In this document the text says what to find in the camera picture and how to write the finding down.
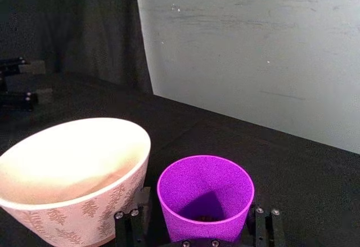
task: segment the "black table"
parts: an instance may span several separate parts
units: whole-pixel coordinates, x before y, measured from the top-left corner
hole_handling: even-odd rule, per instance
[[[0,154],[25,137],[74,119],[116,117],[150,134],[145,185],[155,188],[170,163],[197,154],[243,166],[255,201],[282,210],[288,246],[360,246],[360,157],[258,125],[76,74],[39,75],[9,82],[12,89],[52,87],[54,102],[32,113],[0,112]],[[156,195],[150,246],[168,236]],[[49,246],[0,210],[0,246]]]

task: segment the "cup rim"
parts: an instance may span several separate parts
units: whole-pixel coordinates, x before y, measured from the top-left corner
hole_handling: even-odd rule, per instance
[[[145,144],[147,144],[147,150],[146,153],[144,154],[144,156],[142,156],[140,158],[140,161],[128,172],[126,173],[124,176],[122,176],[121,178],[119,178],[118,180],[116,180],[115,182],[95,191],[95,192],[91,192],[90,194],[75,198],[75,199],[70,199],[70,200],[66,200],[66,201],[61,201],[61,202],[56,202],[56,203],[47,203],[47,204],[25,204],[25,203],[17,203],[17,202],[13,202],[13,201],[9,201],[6,199],[3,199],[0,197],[0,207],[5,207],[5,208],[10,208],[10,209],[15,209],[15,210],[47,210],[47,209],[53,209],[53,208],[62,208],[65,206],[70,206],[70,205],[75,205],[75,204],[79,204],[81,202],[90,200],[91,198],[94,198],[98,195],[102,195],[104,193],[106,193],[107,191],[113,189],[114,187],[116,187],[117,185],[120,185],[121,183],[123,183],[126,179],[128,179],[129,177],[131,177],[132,175],[135,174],[136,171],[138,171],[140,169],[141,166],[143,166],[143,164],[146,162],[146,160],[149,158],[150,155],[150,150],[151,150],[151,139],[149,134],[147,133],[147,131],[142,128],[140,125],[130,121],[130,120],[125,120],[125,119],[119,119],[119,118],[107,118],[107,117],[99,117],[99,118],[85,118],[85,119],[78,119],[78,120],[71,120],[69,122],[64,122],[64,123],[60,123],[54,126],[51,126],[49,128],[46,128],[44,130],[41,130],[37,133],[32,134],[29,137],[35,136],[38,133],[44,132],[48,129],[51,129],[53,127],[59,126],[59,125],[63,125],[63,124],[69,124],[72,122],[78,122],[80,120],[97,120],[97,119],[114,119],[114,120],[119,120],[119,121],[123,121],[123,122],[128,122],[133,124],[136,128],[139,128],[139,131],[143,132],[145,134],[146,137],[146,141]]]
[[[227,218],[225,220],[221,220],[221,221],[215,221],[215,222],[201,222],[201,221],[194,221],[194,220],[191,220],[191,219],[188,219],[188,218],[185,218],[185,217],[182,217],[181,215],[177,214],[176,212],[174,212],[173,210],[171,210],[167,205],[166,203],[164,202],[163,198],[161,197],[161,194],[160,194],[160,182],[164,176],[164,174],[167,172],[168,169],[170,169],[172,166],[184,161],[184,160],[188,160],[188,159],[192,159],[192,158],[200,158],[200,157],[210,157],[210,158],[215,158],[215,159],[218,159],[218,160],[221,160],[221,161],[226,161],[232,165],[235,165],[237,166],[245,175],[246,177],[248,178],[249,182],[251,183],[251,198],[249,200],[249,202],[247,203],[246,207],[244,207],[244,209],[242,211],[240,211],[239,213],[237,213],[236,215],[234,215],[233,217],[230,217],[230,218]],[[253,180],[251,179],[250,175],[247,173],[247,171],[245,171],[244,168],[242,168],[241,166],[239,166],[238,164],[234,163],[233,161],[230,161],[228,159],[225,159],[223,157],[219,157],[219,156],[214,156],[214,155],[194,155],[194,156],[188,156],[188,157],[185,157],[185,158],[182,158],[180,160],[177,160],[175,162],[173,162],[171,165],[169,165],[163,172],[162,174],[160,175],[159,177],[159,180],[157,181],[157,186],[156,186],[156,192],[157,192],[157,196],[159,197],[159,200],[160,200],[160,204],[161,206],[163,206],[168,212],[170,212],[172,215],[176,216],[177,218],[183,220],[183,221],[186,221],[186,222],[190,222],[190,223],[193,223],[193,224],[204,224],[204,225],[214,225],[214,224],[222,224],[222,223],[227,223],[227,222],[230,222],[236,218],[238,218],[239,216],[243,215],[244,212],[246,212],[252,202],[253,202],[253,199],[254,199],[254,196],[255,196],[255,187],[254,187],[254,182]]]

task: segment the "bolt head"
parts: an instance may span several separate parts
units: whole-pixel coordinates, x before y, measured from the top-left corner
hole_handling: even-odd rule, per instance
[[[136,216],[136,215],[138,215],[139,214],[139,210],[138,209],[133,209],[132,211],[131,211],[131,216]]]
[[[257,213],[264,213],[264,210],[263,210],[262,208],[257,208],[257,209],[256,209],[256,212],[257,212]]]
[[[116,212],[115,213],[115,219],[121,219],[124,217],[124,213],[123,212]]]
[[[220,246],[220,242],[219,242],[218,240],[213,240],[213,241],[211,242],[211,245],[212,245],[212,247],[219,247],[219,246]]]
[[[182,243],[182,247],[190,247],[190,242],[189,241],[183,241]]]
[[[276,216],[280,215],[280,212],[279,212],[277,209],[273,209],[273,210],[271,211],[271,213],[274,214],[274,215],[276,215]]]

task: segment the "purple cup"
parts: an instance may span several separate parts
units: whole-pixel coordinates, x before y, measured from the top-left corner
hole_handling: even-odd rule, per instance
[[[254,192],[244,169],[210,155],[190,156],[171,164],[157,183],[172,242],[199,238],[237,241]]]

